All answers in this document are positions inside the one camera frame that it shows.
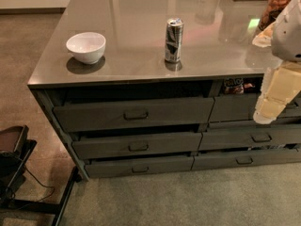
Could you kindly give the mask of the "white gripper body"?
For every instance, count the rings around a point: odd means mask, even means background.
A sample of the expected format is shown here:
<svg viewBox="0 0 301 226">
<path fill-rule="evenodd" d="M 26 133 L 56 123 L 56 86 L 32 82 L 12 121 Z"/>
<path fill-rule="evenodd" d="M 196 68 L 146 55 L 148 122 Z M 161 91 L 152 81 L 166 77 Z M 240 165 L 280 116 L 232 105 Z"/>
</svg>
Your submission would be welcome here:
<svg viewBox="0 0 301 226">
<path fill-rule="evenodd" d="M 301 63 L 283 61 L 268 68 L 262 81 L 262 96 L 270 102 L 288 104 L 301 91 Z"/>
</svg>

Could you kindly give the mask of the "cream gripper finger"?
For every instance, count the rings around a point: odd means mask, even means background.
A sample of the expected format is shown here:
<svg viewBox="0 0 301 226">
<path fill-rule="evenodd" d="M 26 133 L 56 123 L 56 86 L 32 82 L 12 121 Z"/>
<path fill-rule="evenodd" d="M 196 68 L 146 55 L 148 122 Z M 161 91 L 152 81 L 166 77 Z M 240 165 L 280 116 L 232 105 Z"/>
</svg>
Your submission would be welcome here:
<svg viewBox="0 0 301 226">
<path fill-rule="evenodd" d="M 283 104 L 260 97 L 255 105 L 253 120 L 258 124 L 270 124 L 277 119 L 284 108 Z"/>
</svg>

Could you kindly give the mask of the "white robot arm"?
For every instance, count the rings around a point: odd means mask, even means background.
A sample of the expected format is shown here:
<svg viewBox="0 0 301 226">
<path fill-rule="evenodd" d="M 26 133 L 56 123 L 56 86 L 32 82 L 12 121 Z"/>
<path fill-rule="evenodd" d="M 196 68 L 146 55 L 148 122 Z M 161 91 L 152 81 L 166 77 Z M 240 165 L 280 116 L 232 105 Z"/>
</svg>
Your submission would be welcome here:
<svg viewBox="0 0 301 226">
<path fill-rule="evenodd" d="M 275 121 L 301 91 L 301 0 L 291 0 L 271 31 L 271 51 L 281 63 L 264 74 L 253 114 L 258 124 Z"/>
</svg>

